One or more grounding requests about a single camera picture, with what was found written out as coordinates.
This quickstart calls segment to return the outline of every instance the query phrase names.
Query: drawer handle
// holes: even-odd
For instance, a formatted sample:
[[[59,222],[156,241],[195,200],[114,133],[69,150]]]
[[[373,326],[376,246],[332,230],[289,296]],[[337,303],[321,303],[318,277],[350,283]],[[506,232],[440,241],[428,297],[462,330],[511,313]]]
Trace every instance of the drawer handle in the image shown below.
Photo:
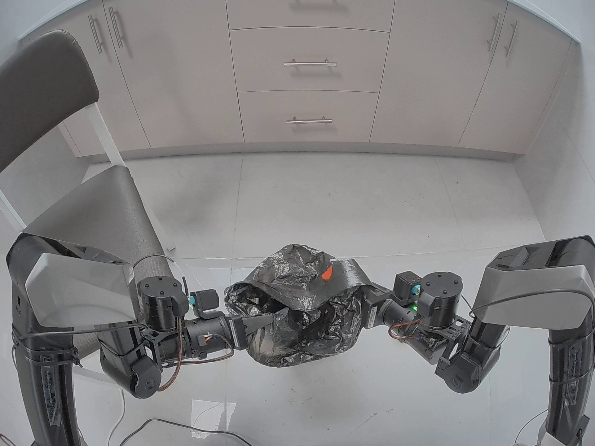
[[[496,32],[498,31],[498,26],[500,26],[501,18],[501,13],[498,13],[498,16],[494,17],[494,20],[496,21],[496,26],[494,27],[494,33],[491,35],[491,40],[487,41],[487,44],[490,46],[490,48],[488,49],[488,53],[491,53],[491,51],[494,49],[494,44],[496,43]]]
[[[301,120],[298,121],[295,116],[290,121],[285,121],[286,124],[325,124],[325,123],[332,123],[332,119],[326,119],[326,117],[321,117],[320,119],[313,119],[313,120]]]
[[[118,43],[118,48],[122,48],[122,35],[120,33],[120,29],[118,28],[118,20],[115,18],[115,14],[117,11],[114,11],[114,7],[109,7],[109,18],[112,21],[112,26],[114,27],[114,34],[115,34],[115,42]]]
[[[519,21],[517,20],[516,23],[511,23],[511,25],[515,27],[515,31],[512,32],[512,38],[510,38],[510,43],[508,43],[508,46],[504,47],[506,49],[507,58],[510,56],[510,52],[512,51],[512,45],[515,44],[515,37],[517,36],[517,30],[519,29]]]
[[[103,53],[103,49],[101,49],[101,47],[103,46],[103,42],[101,42],[99,40],[99,36],[97,35],[97,28],[95,27],[95,22],[97,21],[97,19],[93,18],[93,15],[89,15],[89,25],[91,25],[91,33],[93,34],[93,39],[95,40],[95,46],[97,46],[97,51],[99,52],[99,54]]]
[[[325,59],[322,63],[317,63],[315,61],[296,61],[295,59],[291,60],[291,63],[283,63],[283,66],[336,66],[337,63],[330,63],[327,59]]]

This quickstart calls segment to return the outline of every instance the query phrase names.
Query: chair seat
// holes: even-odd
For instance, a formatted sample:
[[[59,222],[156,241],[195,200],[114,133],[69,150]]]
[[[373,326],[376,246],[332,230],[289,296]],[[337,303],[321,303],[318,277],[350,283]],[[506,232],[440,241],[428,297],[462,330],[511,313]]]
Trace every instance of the chair seat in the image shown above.
[[[131,264],[164,254],[128,167],[113,166],[60,199],[24,230],[54,240],[92,246]],[[134,269],[136,282],[171,276],[167,260],[151,257]],[[99,348],[96,336],[75,337],[81,358]]]

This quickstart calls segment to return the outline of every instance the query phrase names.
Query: floor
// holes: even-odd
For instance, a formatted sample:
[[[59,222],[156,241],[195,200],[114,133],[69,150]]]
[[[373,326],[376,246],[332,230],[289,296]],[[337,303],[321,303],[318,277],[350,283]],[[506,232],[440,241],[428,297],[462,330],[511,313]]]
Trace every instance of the floor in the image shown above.
[[[92,165],[87,178],[106,167]],[[496,253],[543,241],[509,162],[280,153],[131,160],[129,167],[174,237],[170,254],[190,289],[216,288],[221,298],[261,259],[303,243],[354,257],[385,286],[406,270],[456,272],[473,302]],[[86,366],[97,364],[94,357]],[[363,331],[344,354],[293,368],[267,368],[238,352],[224,363],[183,368],[169,390],[148,400],[127,395],[111,444],[157,416],[227,426],[254,446],[508,446],[547,408],[547,332],[514,328],[473,393],[453,393],[433,372],[384,328]],[[102,445],[120,414],[118,391],[79,377],[75,387],[80,429],[89,446]],[[534,441],[542,420],[519,440]],[[196,442],[188,430],[152,424],[127,446],[236,443],[218,435]]]

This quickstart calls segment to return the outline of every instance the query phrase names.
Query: chair backrest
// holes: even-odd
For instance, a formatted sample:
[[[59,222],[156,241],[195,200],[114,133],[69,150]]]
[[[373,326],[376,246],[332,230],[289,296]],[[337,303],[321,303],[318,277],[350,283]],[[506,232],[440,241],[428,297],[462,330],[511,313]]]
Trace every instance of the chair backrest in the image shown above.
[[[0,66],[0,172],[99,90],[71,34],[41,35]]]

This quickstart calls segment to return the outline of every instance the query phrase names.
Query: trash bag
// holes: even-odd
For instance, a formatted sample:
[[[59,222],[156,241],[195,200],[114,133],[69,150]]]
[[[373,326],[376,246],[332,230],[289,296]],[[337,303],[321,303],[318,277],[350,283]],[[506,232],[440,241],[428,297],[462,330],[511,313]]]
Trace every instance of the trash bag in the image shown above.
[[[263,365],[287,367],[345,352],[362,327],[361,286],[372,283],[353,259],[290,244],[225,290],[225,305],[243,317],[273,313],[249,336],[248,353]]]

